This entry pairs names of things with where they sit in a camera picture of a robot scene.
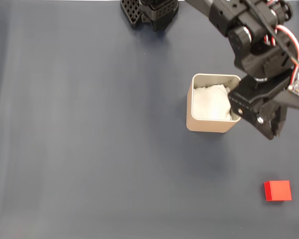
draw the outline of gray table surface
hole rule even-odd
[[[0,239],[299,239],[299,111],[273,141],[186,128],[193,75],[244,76],[205,16],[182,2],[154,33],[118,1],[4,7]],[[267,180],[293,200],[267,203]]]

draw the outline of square metal container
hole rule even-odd
[[[235,75],[196,74],[190,84],[187,94],[186,126],[190,131],[225,133],[240,119],[238,115],[230,112],[233,120],[198,119],[193,115],[193,91],[200,87],[224,85],[233,90],[238,86],[240,78]]]

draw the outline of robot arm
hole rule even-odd
[[[299,109],[299,77],[294,81],[297,70],[292,70],[293,56],[299,55],[298,42],[282,31],[282,24],[292,17],[291,7],[283,0],[273,4],[262,0],[186,1],[228,37],[235,66],[247,73],[228,95],[233,111],[273,139],[284,126],[287,108]],[[282,30],[275,35],[273,28]],[[279,45],[266,44],[264,37],[270,32]]]

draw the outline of white cloth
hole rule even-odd
[[[230,103],[224,85],[194,89],[193,115],[205,120],[232,120]]]

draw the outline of red cube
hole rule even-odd
[[[266,201],[291,201],[289,181],[268,181],[265,183]]]

